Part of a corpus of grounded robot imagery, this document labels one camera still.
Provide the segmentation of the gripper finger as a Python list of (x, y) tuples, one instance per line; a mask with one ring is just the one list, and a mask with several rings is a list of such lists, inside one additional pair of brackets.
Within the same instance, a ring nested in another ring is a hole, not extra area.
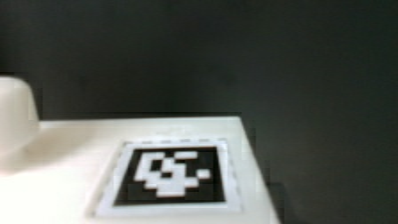
[(284, 185), (279, 182), (272, 182), (268, 190), (281, 223), (295, 224), (295, 214)]

